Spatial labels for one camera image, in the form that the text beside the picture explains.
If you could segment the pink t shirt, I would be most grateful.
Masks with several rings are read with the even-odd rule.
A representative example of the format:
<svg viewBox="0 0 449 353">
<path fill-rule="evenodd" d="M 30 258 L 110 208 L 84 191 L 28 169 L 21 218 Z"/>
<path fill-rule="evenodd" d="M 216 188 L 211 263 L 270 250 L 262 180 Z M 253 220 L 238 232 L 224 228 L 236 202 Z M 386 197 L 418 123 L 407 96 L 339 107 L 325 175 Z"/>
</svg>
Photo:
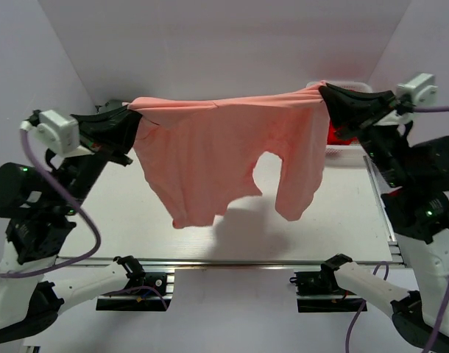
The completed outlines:
<svg viewBox="0 0 449 353">
<path fill-rule="evenodd" d="M 133 148 L 173 226 L 210 226 L 231 202 L 260 196 L 253 171 L 266 152 L 281 161 L 276 211 L 300 219 L 322 182 L 329 127 L 324 86 L 273 96 L 132 101 L 129 109 L 141 115 Z"/>
</svg>

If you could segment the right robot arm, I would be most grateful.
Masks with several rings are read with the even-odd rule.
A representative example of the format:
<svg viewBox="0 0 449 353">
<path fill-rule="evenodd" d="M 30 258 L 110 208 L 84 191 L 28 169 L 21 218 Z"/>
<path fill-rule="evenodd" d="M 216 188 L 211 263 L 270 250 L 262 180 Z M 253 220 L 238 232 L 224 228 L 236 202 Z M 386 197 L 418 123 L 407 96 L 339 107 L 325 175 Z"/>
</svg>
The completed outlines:
<svg viewBox="0 0 449 353">
<path fill-rule="evenodd" d="M 392 285 L 338 254 L 322 264 L 322 286 L 377 307 L 423 352 L 449 352 L 449 136 L 409 143 L 417 112 L 410 93 L 359 93 L 329 83 L 319 91 L 336 135 L 356 138 L 391 187 L 381 200 L 417 281 L 416 290 Z"/>
</svg>

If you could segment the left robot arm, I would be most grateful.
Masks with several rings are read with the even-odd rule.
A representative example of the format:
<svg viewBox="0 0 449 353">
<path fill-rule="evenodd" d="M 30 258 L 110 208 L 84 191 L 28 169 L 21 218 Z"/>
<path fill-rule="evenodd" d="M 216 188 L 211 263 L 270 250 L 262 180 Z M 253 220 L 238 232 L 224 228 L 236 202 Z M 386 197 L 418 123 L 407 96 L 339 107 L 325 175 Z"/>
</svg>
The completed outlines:
<svg viewBox="0 0 449 353">
<path fill-rule="evenodd" d="M 0 218 L 6 240 L 0 262 L 0 344 L 50 327 L 68 309 L 97 296 L 137 293 L 145 272 L 131 256 L 115 257 L 97 273 L 50 282 L 61 268 L 57 256 L 76 224 L 93 227 L 83 210 L 108 163 L 127 166 L 141 115 L 118 105 L 95 115 L 36 110 L 20 126 L 28 165 L 0 167 Z"/>
</svg>

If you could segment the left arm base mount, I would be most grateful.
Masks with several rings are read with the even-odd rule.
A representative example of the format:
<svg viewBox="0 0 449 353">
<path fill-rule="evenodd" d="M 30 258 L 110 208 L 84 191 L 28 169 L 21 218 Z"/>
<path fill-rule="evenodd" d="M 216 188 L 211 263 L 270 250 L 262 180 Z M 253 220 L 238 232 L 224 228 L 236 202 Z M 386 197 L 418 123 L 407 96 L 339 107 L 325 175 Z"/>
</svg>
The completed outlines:
<svg viewBox="0 0 449 353">
<path fill-rule="evenodd" d="M 128 282 L 124 289 L 101 296 L 96 300 L 96 311 L 166 312 L 171 299 L 168 296 L 166 272 L 145 270 L 133 256 L 114 257 L 113 262 L 126 270 Z"/>
</svg>

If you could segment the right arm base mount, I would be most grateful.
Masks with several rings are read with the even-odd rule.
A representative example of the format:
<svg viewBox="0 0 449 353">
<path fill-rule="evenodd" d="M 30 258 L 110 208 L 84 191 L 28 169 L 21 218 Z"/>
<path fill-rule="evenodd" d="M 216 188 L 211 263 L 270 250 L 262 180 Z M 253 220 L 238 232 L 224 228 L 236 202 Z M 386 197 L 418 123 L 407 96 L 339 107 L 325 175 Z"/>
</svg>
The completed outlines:
<svg viewBox="0 0 449 353">
<path fill-rule="evenodd" d="M 335 270 L 353 260 L 337 254 L 318 271 L 297 271 L 289 279 L 296 287 L 298 313 L 355 313 L 363 299 L 336 284 Z"/>
</svg>

